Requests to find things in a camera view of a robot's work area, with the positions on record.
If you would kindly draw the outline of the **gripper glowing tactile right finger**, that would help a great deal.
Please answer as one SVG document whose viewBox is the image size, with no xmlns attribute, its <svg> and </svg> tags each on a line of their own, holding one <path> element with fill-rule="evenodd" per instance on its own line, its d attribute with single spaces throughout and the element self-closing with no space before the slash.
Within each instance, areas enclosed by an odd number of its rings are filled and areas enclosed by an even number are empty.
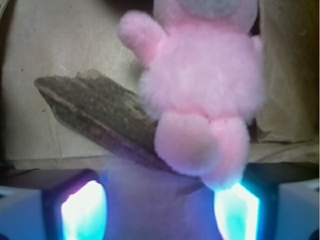
<svg viewBox="0 0 320 240">
<path fill-rule="evenodd" d="M 243 179 L 216 191 L 215 220 L 225 240 L 318 240 L 317 164 L 249 164 Z"/>
</svg>

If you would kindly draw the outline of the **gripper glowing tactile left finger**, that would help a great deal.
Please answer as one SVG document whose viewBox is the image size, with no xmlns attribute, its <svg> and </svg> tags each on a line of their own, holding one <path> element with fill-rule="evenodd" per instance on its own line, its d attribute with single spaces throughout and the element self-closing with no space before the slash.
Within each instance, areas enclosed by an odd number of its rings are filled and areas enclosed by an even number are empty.
<svg viewBox="0 0 320 240">
<path fill-rule="evenodd" d="M 108 197 L 92 169 L 0 172 L 2 240 L 103 240 Z"/>
</svg>

